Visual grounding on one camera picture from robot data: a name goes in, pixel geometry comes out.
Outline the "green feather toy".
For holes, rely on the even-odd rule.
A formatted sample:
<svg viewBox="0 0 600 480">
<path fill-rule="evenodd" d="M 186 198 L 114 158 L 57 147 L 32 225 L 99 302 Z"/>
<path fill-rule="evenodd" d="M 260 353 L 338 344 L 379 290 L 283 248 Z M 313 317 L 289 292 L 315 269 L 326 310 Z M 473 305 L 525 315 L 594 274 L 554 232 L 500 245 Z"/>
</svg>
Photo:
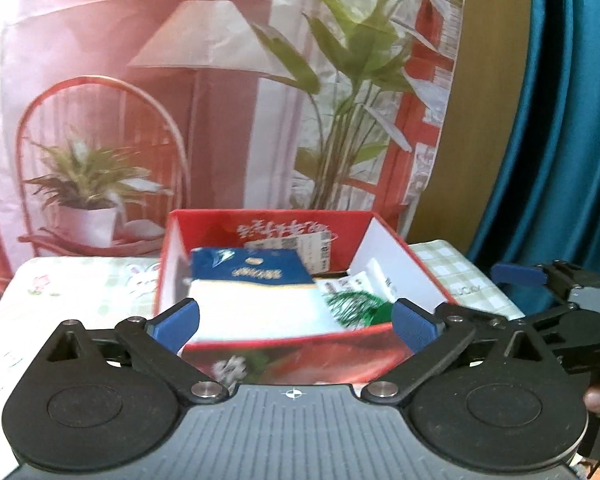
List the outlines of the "green feather toy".
<svg viewBox="0 0 600 480">
<path fill-rule="evenodd" d="M 335 320 L 347 330 L 391 321 L 393 303 L 365 290 L 336 292 L 327 295 L 325 301 Z"/>
</svg>

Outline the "blue white tissue pack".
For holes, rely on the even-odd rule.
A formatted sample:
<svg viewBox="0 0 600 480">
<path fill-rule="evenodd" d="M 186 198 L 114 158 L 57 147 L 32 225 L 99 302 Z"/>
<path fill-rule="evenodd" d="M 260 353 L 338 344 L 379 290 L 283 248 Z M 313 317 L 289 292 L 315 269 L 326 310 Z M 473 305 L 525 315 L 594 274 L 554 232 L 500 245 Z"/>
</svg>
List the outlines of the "blue white tissue pack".
<svg viewBox="0 0 600 480">
<path fill-rule="evenodd" d="M 199 307 L 196 342 L 288 339 L 338 333 L 314 279 L 292 249 L 199 247 L 188 296 Z"/>
</svg>

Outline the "printed living room backdrop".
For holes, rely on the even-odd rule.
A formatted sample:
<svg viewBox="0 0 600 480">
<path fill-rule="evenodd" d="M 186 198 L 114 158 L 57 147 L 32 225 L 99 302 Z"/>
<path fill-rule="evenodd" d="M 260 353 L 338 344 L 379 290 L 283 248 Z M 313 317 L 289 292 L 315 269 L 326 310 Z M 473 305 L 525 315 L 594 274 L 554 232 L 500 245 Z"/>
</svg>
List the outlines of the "printed living room backdrop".
<svg viewBox="0 0 600 480">
<path fill-rule="evenodd" d="M 406 234 L 464 0 L 0 0 L 0 289 L 153 256 L 175 209 L 370 210 Z"/>
</svg>

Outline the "teal curtain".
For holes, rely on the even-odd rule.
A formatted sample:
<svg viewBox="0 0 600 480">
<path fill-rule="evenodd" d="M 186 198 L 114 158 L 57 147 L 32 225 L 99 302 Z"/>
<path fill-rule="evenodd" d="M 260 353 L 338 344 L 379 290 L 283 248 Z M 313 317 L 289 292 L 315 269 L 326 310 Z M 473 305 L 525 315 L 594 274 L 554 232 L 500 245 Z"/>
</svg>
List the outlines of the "teal curtain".
<svg viewBox="0 0 600 480">
<path fill-rule="evenodd" d="M 531 0 L 513 129 L 468 258 L 600 273 L 600 0 Z"/>
</svg>

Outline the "green checked tablecloth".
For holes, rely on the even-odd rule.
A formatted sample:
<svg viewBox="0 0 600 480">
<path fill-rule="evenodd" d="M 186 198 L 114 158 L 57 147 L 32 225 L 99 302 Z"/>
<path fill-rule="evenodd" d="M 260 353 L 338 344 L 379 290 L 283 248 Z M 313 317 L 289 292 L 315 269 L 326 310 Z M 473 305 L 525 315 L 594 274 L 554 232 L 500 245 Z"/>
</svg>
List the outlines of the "green checked tablecloth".
<svg viewBox="0 0 600 480">
<path fill-rule="evenodd" d="M 411 246 L 427 268 L 451 293 L 467 307 L 493 312 L 506 318 L 520 318 L 519 310 L 485 275 L 478 271 L 453 246 L 444 240 Z M 0 300 L 0 479 L 17 467 L 3 434 L 1 412 L 9 393 L 36 352 L 59 322 L 77 318 L 87 328 L 109 328 L 122 318 L 137 314 L 151 318 L 158 284 L 160 264 L 157 258 L 71 258 L 41 257 L 20 266 Z M 306 377 L 292 382 L 318 382 L 332 377 L 334 382 L 352 382 L 360 390 L 363 382 L 351 376 L 326 374 L 325 360 L 343 358 L 353 364 L 349 350 L 362 349 L 362 344 L 343 342 L 335 350 L 322 344 L 309 344 L 309 349 L 286 347 L 278 350 L 212 351 L 212 377 L 235 382 L 246 378 L 256 382 L 262 372 L 273 371 L 277 364 L 283 382 L 295 372 L 317 372 L 317 379 Z"/>
</svg>

